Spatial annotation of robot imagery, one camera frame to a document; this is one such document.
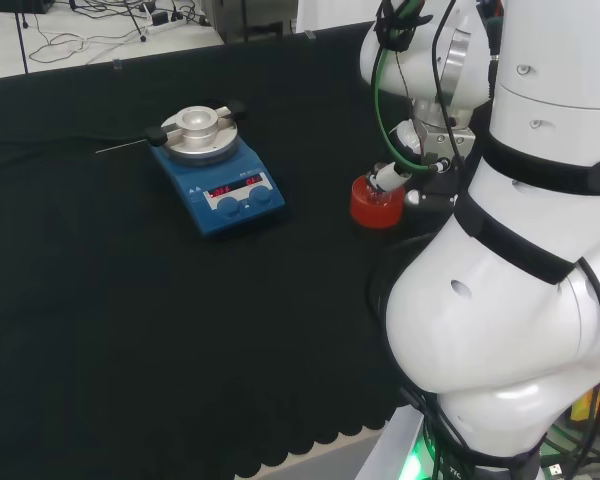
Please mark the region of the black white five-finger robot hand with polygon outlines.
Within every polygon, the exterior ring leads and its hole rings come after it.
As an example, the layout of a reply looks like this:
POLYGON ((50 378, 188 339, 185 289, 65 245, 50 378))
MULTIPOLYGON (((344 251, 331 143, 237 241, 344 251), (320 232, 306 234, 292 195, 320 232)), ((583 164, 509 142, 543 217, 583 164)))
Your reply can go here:
POLYGON ((457 161, 447 134, 418 120, 404 120, 388 133, 389 159, 366 176, 375 199, 404 190, 404 204, 447 212, 459 190, 457 161))

